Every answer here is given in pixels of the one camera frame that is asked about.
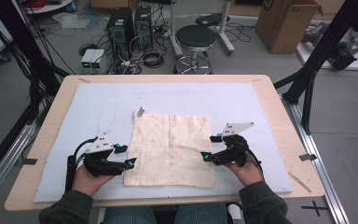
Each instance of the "person's right hand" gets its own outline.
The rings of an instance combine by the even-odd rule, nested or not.
[[[74,185],[72,190],[83,192],[92,197],[100,187],[106,182],[113,179],[113,175],[94,176],[87,171],[84,165],[81,165],[75,174]]]
[[[245,187],[264,181],[261,172],[257,166],[255,166],[249,154],[247,154],[246,163],[242,167],[240,167],[236,161],[234,163],[225,164],[225,166],[234,173]]]

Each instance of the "electronic equipment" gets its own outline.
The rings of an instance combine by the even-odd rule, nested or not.
[[[310,42],[315,47],[321,40],[329,24],[324,21],[310,28],[301,38],[304,43]],[[358,52],[358,37],[347,32],[337,44],[332,54],[327,59],[334,69],[343,70],[357,59],[354,55]]]
[[[94,56],[95,49],[87,49],[81,59],[81,64],[83,65],[84,74],[91,74],[91,59]]]
[[[138,6],[136,8],[134,23],[136,36],[138,36],[138,49],[153,47],[151,12],[150,6]]]
[[[144,0],[144,2],[159,3],[163,5],[170,5],[171,0]]]
[[[79,150],[87,143],[92,143],[83,154],[77,157]],[[108,161],[107,158],[113,152],[115,154],[127,151],[127,146],[113,144],[106,133],[81,143],[75,153],[68,156],[66,167],[65,192],[72,189],[76,168],[83,160],[83,164],[90,174],[98,175],[121,175],[124,171],[134,167],[136,158],[121,161]]]
[[[129,7],[115,7],[106,25],[112,48],[123,60],[129,60],[135,47],[135,29]]]
[[[101,74],[103,70],[106,68],[106,56],[104,55],[104,49],[96,49],[94,55],[91,58],[91,67],[93,74]]]
[[[222,20],[222,13],[214,13],[209,16],[196,18],[196,23],[203,26],[212,26],[212,25],[218,25],[221,20]]]
[[[226,150],[216,153],[201,152],[204,161],[210,161],[214,165],[225,165],[230,162],[236,162],[240,167],[245,165],[247,161],[255,164],[260,173],[263,174],[261,161],[249,148],[248,142],[238,133],[253,127],[254,123],[228,123],[226,128],[216,136],[211,136],[211,142],[221,143],[224,142],[227,146]]]

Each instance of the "white foam board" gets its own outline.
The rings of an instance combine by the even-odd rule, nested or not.
[[[312,46],[311,43],[300,42],[298,44],[296,53],[298,55],[298,58],[301,60],[301,62],[303,64],[308,60],[313,49],[314,49],[314,46]],[[355,53],[353,55],[353,57],[355,57],[357,59],[357,61],[354,61],[353,63],[351,63],[344,70],[358,71],[358,53]],[[331,66],[330,62],[328,62],[328,61],[324,62],[324,65],[322,65],[322,68],[334,70],[333,66]]]
[[[67,156],[86,139],[107,133],[115,143],[128,145],[133,128],[132,112],[142,106],[145,113],[206,116],[211,135],[221,133],[227,122],[254,122],[240,133],[264,164],[265,178],[273,191],[293,191],[252,84],[81,84],[51,149],[35,202],[56,202],[64,191]],[[213,144],[214,151],[225,149]],[[124,161],[127,154],[111,155],[110,161]],[[238,194],[237,177],[224,166],[215,167],[215,186],[201,189],[187,186],[124,187],[123,175],[116,176],[94,196],[96,200],[144,199]]]

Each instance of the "beige cloth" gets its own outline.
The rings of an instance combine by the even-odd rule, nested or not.
[[[124,186],[214,186],[214,166],[202,159],[212,151],[209,120],[201,116],[143,114],[134,121]]]

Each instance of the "person's left hand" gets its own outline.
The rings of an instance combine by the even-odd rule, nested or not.
[[[99,175],[94,176],[87,171],[84,165],[81,165],[75,174],[74,185],[72,190],[83,192],[92,197],[100,187],[106,182],[113,179],[114,175]]]

